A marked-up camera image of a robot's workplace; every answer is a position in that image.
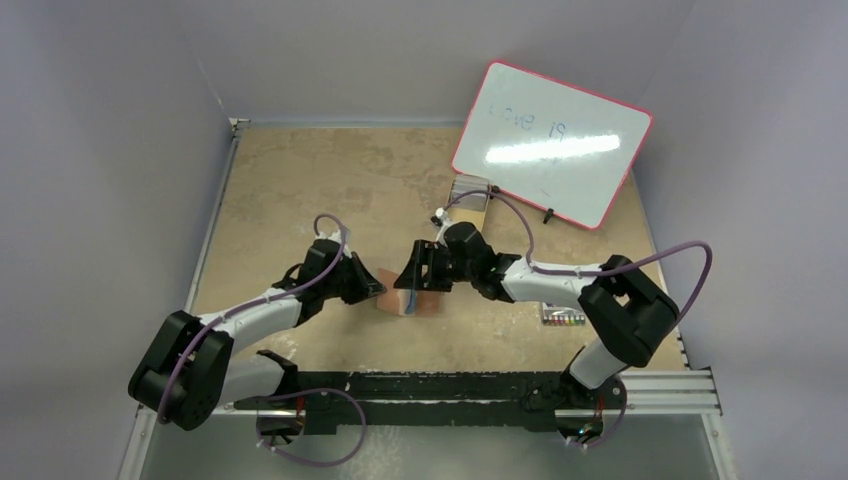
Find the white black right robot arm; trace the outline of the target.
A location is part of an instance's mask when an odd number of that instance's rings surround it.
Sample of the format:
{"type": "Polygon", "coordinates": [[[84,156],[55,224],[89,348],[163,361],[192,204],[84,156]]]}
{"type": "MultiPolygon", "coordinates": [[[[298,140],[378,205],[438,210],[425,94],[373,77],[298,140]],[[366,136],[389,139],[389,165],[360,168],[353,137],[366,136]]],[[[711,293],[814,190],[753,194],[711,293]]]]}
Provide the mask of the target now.
{"type": "Polygon", "coordinates": [[[585,315],[597,338],[575,355],[561,381],[564,399],[576,407],[596,399],[609,378],[646,366],[680,315],[677,304],[624,256],[579,267],[534,266],[524,256],[495,252],[469,222],[445,228],[436,241],[415,241],[393,286],[449,292],[458,282],[489,300],[547,303],[585,315]]]}

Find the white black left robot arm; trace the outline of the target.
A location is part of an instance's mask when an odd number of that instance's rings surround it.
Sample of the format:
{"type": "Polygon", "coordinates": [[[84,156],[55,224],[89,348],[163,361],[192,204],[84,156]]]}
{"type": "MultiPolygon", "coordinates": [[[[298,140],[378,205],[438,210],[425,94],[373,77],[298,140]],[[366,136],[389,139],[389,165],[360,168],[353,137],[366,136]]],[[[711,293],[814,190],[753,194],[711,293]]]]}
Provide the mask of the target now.
{"type": "Polygon", "coordinates": [[[131,375],[128,394],[161,422],[193,430],[224,403],[235,354],[304,324],[328,300],[355,305],[385,291],[340,240],[316,239],[302,262],[254,299],[212,314],[169,314],[131,375]]]}

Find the pink leather card holder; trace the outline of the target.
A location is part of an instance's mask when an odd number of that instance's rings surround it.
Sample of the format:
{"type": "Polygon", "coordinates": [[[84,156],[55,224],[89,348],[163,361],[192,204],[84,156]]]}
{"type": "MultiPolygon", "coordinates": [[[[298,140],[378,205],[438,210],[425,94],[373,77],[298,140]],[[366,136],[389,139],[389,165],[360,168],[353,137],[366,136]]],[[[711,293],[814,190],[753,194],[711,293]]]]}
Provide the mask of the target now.
{"type": "Polygon", "coordinates": [[[396,289],[393,284],[398,277],[396,272],[390,270],[380,268],[377,271],[377,280],[386,287],[386,291],[377,296],[378,310],[406,317],[432,317],[441,311],[441,292],[396,289]]]}

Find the stack of credit cards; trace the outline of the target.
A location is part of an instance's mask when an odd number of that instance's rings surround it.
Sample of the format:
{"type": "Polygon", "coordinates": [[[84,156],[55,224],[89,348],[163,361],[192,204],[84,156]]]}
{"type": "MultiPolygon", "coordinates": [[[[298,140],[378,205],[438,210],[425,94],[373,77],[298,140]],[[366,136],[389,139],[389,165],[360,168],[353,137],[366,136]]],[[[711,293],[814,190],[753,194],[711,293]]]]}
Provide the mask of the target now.
{"type": "Polygon", "coordinates": [[[486,209],[490,190],[486,178],[459,174],[453,180],[449,194],[449,204],[460,209],[482,212],[486,209]]]}

